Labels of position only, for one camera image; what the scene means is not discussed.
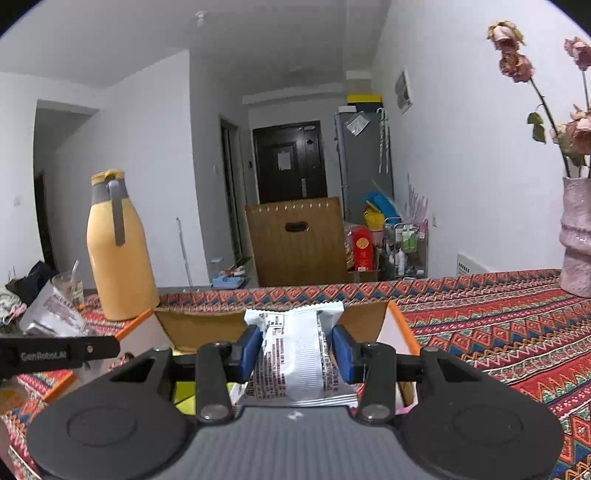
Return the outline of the yellow thermos jug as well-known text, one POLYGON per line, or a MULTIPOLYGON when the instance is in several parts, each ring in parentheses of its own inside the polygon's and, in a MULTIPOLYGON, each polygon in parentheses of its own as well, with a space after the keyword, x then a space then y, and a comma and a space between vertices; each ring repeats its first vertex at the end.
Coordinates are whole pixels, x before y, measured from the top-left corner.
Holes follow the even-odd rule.
POLYGON ((143 225, 123 171, 93 175, 91 194, 86 242, 102 310, 112 321, 132 319, 159 304, 143 225))

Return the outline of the red gift bag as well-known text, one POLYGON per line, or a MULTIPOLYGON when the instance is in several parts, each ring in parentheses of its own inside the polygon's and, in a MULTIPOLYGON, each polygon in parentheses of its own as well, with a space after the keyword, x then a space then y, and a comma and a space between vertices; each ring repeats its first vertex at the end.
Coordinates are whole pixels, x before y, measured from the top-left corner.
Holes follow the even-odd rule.
POLYGON ((372 271, 374 247, 370 230, 365 226, 356 226, 352 229, 352 241, 356 271, 372 271))

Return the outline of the yellow box on fridge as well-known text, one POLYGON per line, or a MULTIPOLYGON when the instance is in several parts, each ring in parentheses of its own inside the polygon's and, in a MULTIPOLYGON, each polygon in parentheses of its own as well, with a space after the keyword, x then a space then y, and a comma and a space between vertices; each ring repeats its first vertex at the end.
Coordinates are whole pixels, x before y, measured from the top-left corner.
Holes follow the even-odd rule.
POLYGON ((346 98, 346 101, 349 104, 358 104, 358 103, 377 103, 381 104, 383 102, 382 96, 377 94, 352 94, 346 98))

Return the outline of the patterned red tablecloth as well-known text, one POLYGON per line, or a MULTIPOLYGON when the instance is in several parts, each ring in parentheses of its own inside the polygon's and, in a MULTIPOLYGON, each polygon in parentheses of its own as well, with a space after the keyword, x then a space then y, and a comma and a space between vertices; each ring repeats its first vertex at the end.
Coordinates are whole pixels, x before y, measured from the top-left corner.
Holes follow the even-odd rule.
POLYGON ((342 286, 170 294, 165 313, 396 302, 415 338, 546 404, 564 430, 554 479, 590 476, 590 302, 554 270, 342 286))

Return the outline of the grey refrigerator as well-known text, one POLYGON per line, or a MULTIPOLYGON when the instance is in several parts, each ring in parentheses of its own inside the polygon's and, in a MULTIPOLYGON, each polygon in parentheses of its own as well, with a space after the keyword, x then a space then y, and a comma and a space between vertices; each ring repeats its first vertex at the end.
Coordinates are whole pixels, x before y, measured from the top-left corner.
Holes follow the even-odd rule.
POLYGON ((381 147, 381 115, 367 112, 335 114, 342 209, 346 222, 363 224, 366 197, 394 194, 393 175, 381 147))

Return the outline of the pink ceramic vase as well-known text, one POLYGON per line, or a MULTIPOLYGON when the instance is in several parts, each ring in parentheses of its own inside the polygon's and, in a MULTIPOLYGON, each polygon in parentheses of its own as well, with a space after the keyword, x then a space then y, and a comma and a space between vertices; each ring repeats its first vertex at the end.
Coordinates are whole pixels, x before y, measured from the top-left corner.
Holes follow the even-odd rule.
POLYGON ((589 298, 591 292, 591 203, 589 178, 564 178, 560 243, 565 247, 560 286, 589 298))

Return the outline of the lime green snack packet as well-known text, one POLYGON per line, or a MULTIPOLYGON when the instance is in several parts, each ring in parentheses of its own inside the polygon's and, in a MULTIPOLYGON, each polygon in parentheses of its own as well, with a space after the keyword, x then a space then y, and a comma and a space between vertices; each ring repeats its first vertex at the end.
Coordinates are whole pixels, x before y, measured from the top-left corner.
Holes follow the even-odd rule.
POLYGON ((174 393, 174 405, 184 415, 194 416, 197 410, 195 401, 195 382, 177 382, 174 393))

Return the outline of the glass cup with drink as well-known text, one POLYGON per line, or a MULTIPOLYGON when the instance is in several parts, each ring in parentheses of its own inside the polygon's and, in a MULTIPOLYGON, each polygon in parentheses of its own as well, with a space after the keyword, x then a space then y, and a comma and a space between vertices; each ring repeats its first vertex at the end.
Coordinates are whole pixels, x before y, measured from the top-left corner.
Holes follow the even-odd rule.
POLYGON ((75 308, 81 306, 84 299, 83 282, 78 276, 79 261, 76 260, 72 268, 59 273, 51 279, 53 287, 75 308))

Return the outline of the white snack packet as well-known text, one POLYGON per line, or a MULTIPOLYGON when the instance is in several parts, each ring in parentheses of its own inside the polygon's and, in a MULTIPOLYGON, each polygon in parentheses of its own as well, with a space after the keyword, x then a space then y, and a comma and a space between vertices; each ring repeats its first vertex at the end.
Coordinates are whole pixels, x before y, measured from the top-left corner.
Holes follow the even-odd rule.
POLYGON ((245 323, 263 332, 263 344, 249 382, 232 385, 235 406, 321 407, 358 405, 356 389, 342 380, 329 354, 332 328, 342 302, 289 311, 245 311, 245 323))

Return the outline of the white wall panel box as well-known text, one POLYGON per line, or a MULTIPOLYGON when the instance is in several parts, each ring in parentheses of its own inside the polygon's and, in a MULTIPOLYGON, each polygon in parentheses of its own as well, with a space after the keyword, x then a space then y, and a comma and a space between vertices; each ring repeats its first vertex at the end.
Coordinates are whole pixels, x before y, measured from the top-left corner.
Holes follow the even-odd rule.
POLYGON ((408 72, 406 68, 400 72, 400 75, 394 84, 394 93, 396 93, 399 111, 402 114, 406 113, 413 105, 408 72))

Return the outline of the red cardboard snack box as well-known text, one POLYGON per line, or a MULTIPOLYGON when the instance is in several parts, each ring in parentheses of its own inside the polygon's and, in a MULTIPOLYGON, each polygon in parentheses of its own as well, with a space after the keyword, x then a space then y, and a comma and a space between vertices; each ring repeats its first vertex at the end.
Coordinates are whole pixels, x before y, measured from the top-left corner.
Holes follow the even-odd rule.
POLYGON ((287 311, 253 310, 179 314, 146 312, 130 322, 108 323, 95 312, 87 326, 115 336, 122 359, 150 348, 172 348, 174 354, 193 353, 217 340, 235 341, 246 327, 259 327, 263 345, 254 355, 249 380, 228 385, 233 406, 349 406, 355 408, 363 384, 349 380, 335 362, 332 329, 345 326, 359 342, 377 341, 402 354, 420 347, 403 316, 391 304, 346 307, 339 302, 297 307, 287 311))

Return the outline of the dark entrance door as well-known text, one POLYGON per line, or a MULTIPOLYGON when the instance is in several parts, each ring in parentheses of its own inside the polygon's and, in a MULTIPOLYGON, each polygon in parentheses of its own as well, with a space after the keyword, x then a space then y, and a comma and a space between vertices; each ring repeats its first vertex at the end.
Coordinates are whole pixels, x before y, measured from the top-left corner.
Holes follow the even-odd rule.
POLYGON ((256 128, 252 136, 260 203, 328 196, 320 122, 256 128))

